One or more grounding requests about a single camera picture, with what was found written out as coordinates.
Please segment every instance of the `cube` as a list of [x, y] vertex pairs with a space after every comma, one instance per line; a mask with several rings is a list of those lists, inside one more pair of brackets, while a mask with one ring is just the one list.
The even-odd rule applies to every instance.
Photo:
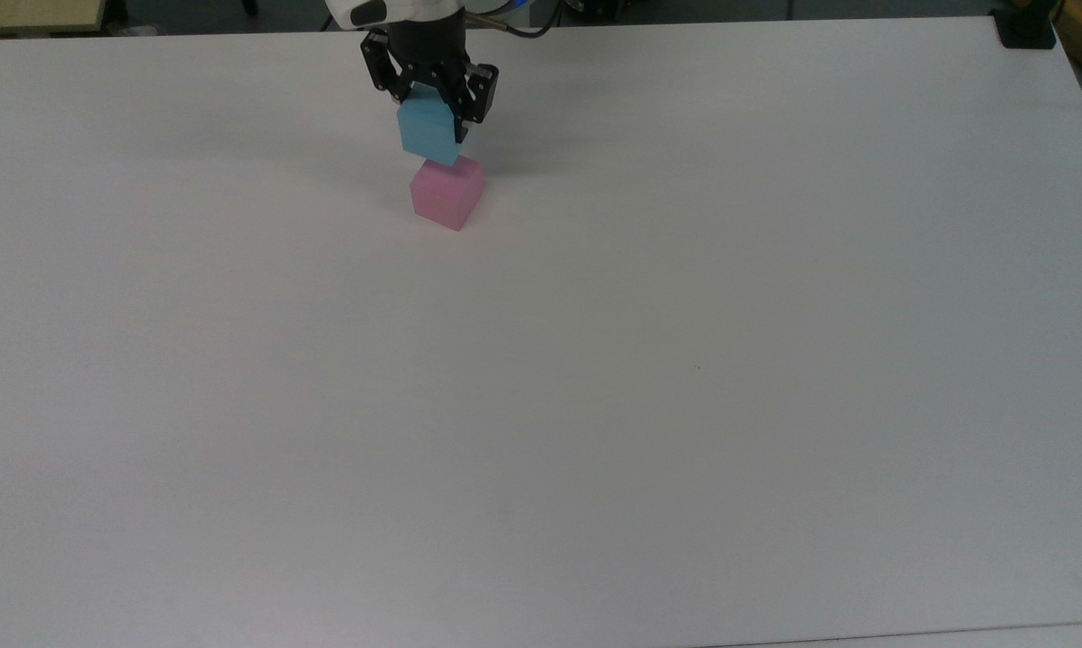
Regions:
[[480, 200], [485, 177], [480, 163], [465, 156], [458, 156], [453, 166], [425, 160], [409, 188], [418, 216], [460, 233]]
[[397, 108], [400, 144], [406, 151], [452, 166], [462, 153], [456, 141], [453, 114], [435, 88], [414, 83]]

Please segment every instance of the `table surface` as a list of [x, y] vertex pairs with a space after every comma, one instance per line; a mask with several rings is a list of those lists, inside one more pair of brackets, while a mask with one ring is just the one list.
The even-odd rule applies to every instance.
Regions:
[[1068, 626], [874, 636], [869, 639], [777, 644], [776, 648], [1082, 648], [1082, 624]]
[[105, 0], [0, 0], [0, 34], [96, 31]]
[[0, 42], [0, 646], [1082, 622], [1082, 97], [988, 18]]

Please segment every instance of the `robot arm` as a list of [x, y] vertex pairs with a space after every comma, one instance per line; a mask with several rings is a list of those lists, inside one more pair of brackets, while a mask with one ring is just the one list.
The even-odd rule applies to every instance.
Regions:
[[492, 105], [497, 68], [474, 65], [465, 51], [465, 0], [326, 0], [343, 28], [370, 28], [361, 42], [373, 88], [397, 103], [413, 82], [435, 88], [465, 141]]

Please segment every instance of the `pink cube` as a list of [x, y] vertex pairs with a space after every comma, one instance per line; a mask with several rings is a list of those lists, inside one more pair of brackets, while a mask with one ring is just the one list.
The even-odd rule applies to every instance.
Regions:
[[409, 188], [418, 216], [460, 233], [476, 201], [480, 200], [485, 181], [478, 161], [458, 156], [453, 166], [425, 160]]

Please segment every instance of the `blue cube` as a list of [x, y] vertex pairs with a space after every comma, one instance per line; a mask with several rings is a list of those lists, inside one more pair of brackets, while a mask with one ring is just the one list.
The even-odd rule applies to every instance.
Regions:
[[446, 166], [453, 166], [462, 155], [453, 134], [453, 114], [436, 88], [414, 83], [397, 108], [397, 124], [406, 151]]

